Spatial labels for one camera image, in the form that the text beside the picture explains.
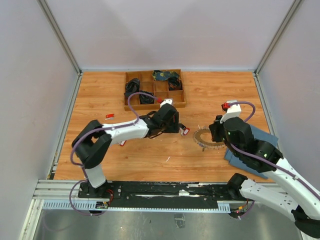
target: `wooden tray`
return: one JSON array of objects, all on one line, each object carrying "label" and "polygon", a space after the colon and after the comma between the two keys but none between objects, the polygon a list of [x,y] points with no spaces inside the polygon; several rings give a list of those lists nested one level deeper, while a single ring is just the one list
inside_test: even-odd
[{"label": "wooden tray", "polygon": [[[179,79],[182,83],[182,90],[169,90],[168,81],[156,81],[152,77],[153,71],[127,71],[125,73],[125,89],[126,83],[137,78],[140,80],[140,90],[153,93],[156,97],[164,99],[173,99],[173,106],[175,108],[185,108],[187,105],[186,95],[184,90],[184,82],[181,77],[180,69],[166,69],[164,71],[175,71],[180,75]],[[135,95],[130,100],[131,106],[134,110],[157,110],[160,108],[160,103],[154,104],[140,104],[139,95]],[[130,111],[128,106],[128,99],[124,97],[124,110]]]}]

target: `gray wall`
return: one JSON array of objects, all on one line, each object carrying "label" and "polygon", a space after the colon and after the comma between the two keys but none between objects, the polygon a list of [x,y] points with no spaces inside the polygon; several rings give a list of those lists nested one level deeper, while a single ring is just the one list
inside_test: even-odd
[{"label": "gray wall", "polygon": [[320,1],[305,0],[260,73],[280,146],[320,189]]},{"label": "gray wall", "polygon": [[0,3],[0,239],[18,239],[76,73],[37,1]]},{"label": "gray wall", "polygon": [[83,69],[253,70],[293,0],[47,0]]}]

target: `blue cloth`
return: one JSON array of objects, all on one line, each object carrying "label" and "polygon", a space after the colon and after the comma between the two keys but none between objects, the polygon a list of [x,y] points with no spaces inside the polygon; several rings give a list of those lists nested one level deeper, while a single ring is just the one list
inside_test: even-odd
[{"label": "blue cloth", "polygon": [[[255,126],[251,126],[251,130],[252,130],[252,134],[254,136],[255,139],[259,139],[259,140],[263,140],[266,142],[271,143],[273,146],[277,146],[278,144],[278,138],[276,136],[273,136],[265,131],[262,131],[261,129],[255,127]],[[257,172],[256,170],[253,170],[249,167],[247,167],[247,165],[245,165],[242,161],[239,160],[238,157],[235,157],[232,152],[227,149],[225,151],[225,155],[224,155],[224,159],[229,161],[229,164],[238,168],[238,169],[242,169],[245,170],[248,173],[257,175],[261,178],[264,179],[268,179],[265,175],[263,175],[262,173]]]}]

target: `wooden table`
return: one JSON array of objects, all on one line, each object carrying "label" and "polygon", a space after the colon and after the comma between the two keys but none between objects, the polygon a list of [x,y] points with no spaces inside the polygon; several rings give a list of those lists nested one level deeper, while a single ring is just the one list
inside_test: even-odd
[{"label": "wooden table", "polygon": [[[190,128],[187,136],[162,134],[154,139],[134,139],[125,146],[109,148],[102,162],[108,180],[227,182],[234,173],[266,180],[237,169],[224,160],[226,148],[206,149],[193,141],[198,126],[208,126],[216,115],[223,114],[221,104],[227,100],[249,101],[256,112],[248,122],[268,132],[268,126],[251,72],[183,72],[187,106],[178,108],[180,121]],[[71,142],[91,120],[119,123],[132,120],[134,114],[124,111],[124,72],[85,72],[75,101],[55,180],[83,179],[79,167],[70,162]],[[241,117],[252,110],[241,106]],[[149,111],[138,111],[141,115]],[[106,114],[115,114],[105,120]]]}]

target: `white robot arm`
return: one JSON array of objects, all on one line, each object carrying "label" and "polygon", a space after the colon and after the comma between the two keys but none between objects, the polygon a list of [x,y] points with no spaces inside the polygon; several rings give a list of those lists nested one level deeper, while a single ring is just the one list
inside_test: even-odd
[{"label": "white robot arm", "polygon": [[250,125],[239,118],[237,101],[227,101],[222,109],[226,114],[217,116],[209,126],[212,141],[223,141],[244,164],[274,180],[287,194],[274,192],[238,173],[229,180],[228,193],[258,201],[287,216],[307,235],[320,238],[320,191],[272,144],[254,138]]},{"label": "white robot arm", "polygon": [[100,163],[112,145],[130,139],[154,138],[162,133],[179,133],[179,131],[182,135],[188,133],[189,129],[179,123],[179,113],[172,103],[172,99],[165,99],[158,111],[152,111],[128,122],[100,124],[97,120],[93,120],[82,130],[72,142],[72,147],[80,158],[84,174],[94,189],[107,181]]}]

